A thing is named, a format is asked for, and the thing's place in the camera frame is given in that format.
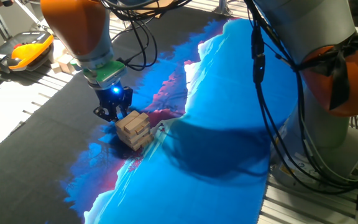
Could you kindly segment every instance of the jenga block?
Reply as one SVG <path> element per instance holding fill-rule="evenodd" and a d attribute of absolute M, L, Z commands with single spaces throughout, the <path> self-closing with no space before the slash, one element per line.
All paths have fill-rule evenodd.
<path fill-rule="evenodd" d="M 137 111 L 132 111 L 129 115 L 127 115 L 125 118 L 122 118 L 121 120 L 116 122 L 117 130 L 121 129 L 124 130 L 125 125 L 127 125 L 129 122 L 131 122 L 133 119 L 135 119 L 137 116 L 139 116 L 139 113 Z"/>
<path fill-rule="evenodd" d="M 147 126 L 150 127 L 150 123 L 148 121 L 144 121 L 142 123 L 142 125 L 138 127 L 138 129 L 133 130 L 130 133 L 128 133 L 127 131 L 123 131 L 121 129 L 117 129 L 117 132 L 121 132 L 120 134 L 123 134 L 123 135 L 127 136 L 128 139 L 131 139 L 131 138 L 139 135 L 139 133 L 141 133 Z"/>
<path fill-rule="evenodd" d="M 143 124 L 140 125 L 140 126 L 135 130 L 136 134 L 141 133 L 142 131 L 144 131 L 145 129 L 147 129 L 147 127 L 150 128 L 150 123 L 149 123 L 148 121 L 147 121 L 147 122 L 143 122 Z"/>
<path fill-rule="evenodd" d="M 50 66 L 51 66 L 53 72 L 55 72 L 55 74 L 62 72 L 62 69 L 60 68 L 59 63 L 53 63 L 53 64 L 50 64 Z"/>
<path fill-rule="evenodd" d="M 73 60 L 73 57 L 67 54 L 57 60 L 63 72 L 71 74 L 75 71 L 74 67 L 70 64 L 71 60 Z"/>
<path fill-rule="evenodd" d="M 125 125 L 125 131 L 128 133 L 131 133 L 131 131 L 135 131 L 138 127 L 142 125 L 144 121 L 149 121 L 149 116 L 147 114 L 142 113 L 135 119 L 133 119 L 131 122 L 129 122 L 127 125 Z"/>
<path fill-rule="evenodd" d="M 122 133 L 117 133 L 119 139 L 121 139 L 122 141 L 125 141 L 126 143 L 129 143 L 129 146 L 134 146 L 138 143 L 139 139 L 150 134 L 150 126 L 149 128 L 146 128 L 143 130 L 142 133 L 140 133 L 139 135 L 134 136 L 133 138 L 127 138 L 125 135 L 122 135 Z"/>
<path fill-rule="evenodd" d="M 146 136 L 147 134 L 150 134 L 150 129 L 145 129 L 142 133 L 140 133 L 139 135 L 136 135 L 135 137 L 129 139 L 129 142 L 131 143 L 131 145 L 136 145 L 138 143 L 138 140 L 144 136 Z"/>
<path fill-rule="evenodd" d="M 142 137 L 136 145 L 132 147 L 133 150 L 137 151 L 140 147 L 146 147 L 154 139 L 152 134 L 148 134 Z"/>

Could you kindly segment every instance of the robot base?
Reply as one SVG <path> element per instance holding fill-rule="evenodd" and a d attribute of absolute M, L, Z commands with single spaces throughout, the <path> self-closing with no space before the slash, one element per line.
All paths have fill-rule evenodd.
<path fill-rule="evenodd" d="M 310 138 L 313 140 L 313 143 L 316 146 L 315 148 L 318 150 L 318 153 L 324 162 L 322 162 L 317 155 L 312 144 L 307 144 L 309 155 L 313 156 L 317 165 L 330 178 L 343 182 L 342 179 L 328 170 L 327 166 L 341 177 L 350 179 L 349 177 L 358 165 L 358 129 L 349 127 L 349 118 L 338 118 L 328 114 L 322 107 L 320 107 L 308 89 L 305 90 L 305 117 L 305 124 L 308 133 L 310 134 Z M 279 132 L 289 154 L 298 166 L 310 175 L 320 179 L 321 177 L 310 165 L 305 156 L 300 137 L 297 108 L 294 109 L 294 112 L 280 128 Z M 277 181 L 290 189 L 300 192 L 309 192 L 308 189 L 300 185 L 289 173 L 293 172 L 297 178 L 309 187 L 318 190 L 334 190 L 300 172 L 292 162 L 290 162 L 278 139 L 276 139 L 276 142 L 280 152 L 285 158 L 285 162 L 291 168 L 291 171 L 288 171 L 285 168 L 283 162 L 280 160 L 280 157 L 272 146 L 270 172 Z"/>

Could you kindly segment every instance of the black fabric surface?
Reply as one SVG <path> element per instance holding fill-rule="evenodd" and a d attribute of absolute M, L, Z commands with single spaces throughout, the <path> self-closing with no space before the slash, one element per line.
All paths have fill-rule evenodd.
<path fill-rule="evenodd" d="M 159 52 L 171 52 L 173 45 L 188 40 L 189 32 L 202 32 L 213 19 L 226 18 L 182 8 L 153 20 L 149 27 Z M 122 58 L 138 52 L 134 34 L 123 34 L 114 43 L 114 50 L 116 57 Z M 150 58 L 153 51 L 150 46 Z M 135 80 L 141 76 L 140 72 L 130 71 L 122 83 L 135 86 Z M 70 209 L 72 203 L 63 201 L 68 195 L 59 181 L 71 175 L 70 166 L 78 154 L 88 150 L 86 139 L 91 137 L 90 131 L 107 124 L 92 112 L 98 103 L 79 73 L 0 144 L 0 223 L 81 222 Z"/>

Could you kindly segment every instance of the wooden block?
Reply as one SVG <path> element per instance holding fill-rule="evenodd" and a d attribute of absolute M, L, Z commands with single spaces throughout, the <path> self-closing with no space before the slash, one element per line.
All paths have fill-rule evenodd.
<path fill-rule="evenodd" d="M 131 131 L 135 131 L 137 128 L 139 128 L 144 121 L 149 121 L 149 116 L 147 116 L 147 114 L 145 113 L 142 113 L 141 115 L 133 119 L 131 122 L 129 122 L 127 125 L 125 125 L 124 129 L 128 133 L 131 133 Z"/>
<path fill-rule="evenodd" d="M 134 151 L 137 151 L 138 149 L 140 149 L 140 147 L 146 147 L 150 142 L 152 142 L 154 140 L 154 137 L 152 134 L 148 134 L 144 137 L 142 137 L 139 142 L 132 147 L 132 149 Z"/>
<path fill-rule="evenodd" d="M 127 115 L 125 118 L 122 118 L 121 120 L 116 122 L 116 128 L 124 130 L 125 125 L 127 125 L 129 122 L 131 122 L 133 119 L 135 119 L 137 116 L 139 116 L 139 113 L 137 111 L 132 111 L 129 115 Z"/>
<path fill-rule="evenodd" d="M 57 60 L 63 72 L 71 74 L 75 71 L 74 66 L 70 64 L 71 60 L 73 60 L 73 57 L 67 54 Z"/>
<path fill-rule="evenodd" d="M 141 133 L 141 132 L 144 131 L 144 129 L 146 129 L 147 127 L 150 128 L 150 122 L 146 122 L 146 125 L 145 125 L 144 123 L 143 123 L 142 125 L 140 125 L 140 126 L 135 130 L 136 134 Z"/>
<path fill-rule="evenodd" d="M 53 72 L 55 72 L 55 74 L 62 72 L 62 69 L 60 68 L 59 63 L 53 63 L 50 66 L 52 67 L 52 70 L 53 70 Z"/>
<path fill-rule="evenodd" d="M 121 140 L 123 139 L 126 142 L 129 142 L 130 146 L 136 145 L 141 137 L 148 134 L 150 134 L 150 125 L 148 125 L 147 128 L 144 128 L 144 130 L 140 134 L 135 135 L 133 138 L 128 138 L 123 132 L 117 132 L 118 137 Z"/>
<path fill-rule="evenodd" d="M 123 131 L 121 129 L 117 129 L 117 132 L 121 132 L 123 135 L 127 136 L 128 139 L 131 139 L 135 136 L 137 136 L 139 133 L 141 133 L 146 127 L 150 127 L 150 122 L 148 121 L 144 121 L 136 130 L 138 130 L 138 132 L 136 132 L 136 130 L 133 130 L 131 132 L 127 132 L 127 131 Z"/>

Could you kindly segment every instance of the orange and black device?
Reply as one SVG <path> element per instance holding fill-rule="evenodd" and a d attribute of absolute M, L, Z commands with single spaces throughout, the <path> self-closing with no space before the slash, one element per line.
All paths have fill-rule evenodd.
<path fill-rule="evenodd" d="M 52 55 L 51 34 L 45 31 L 23 32 L 0 46 L 0 71 L 33 71 Z"/>

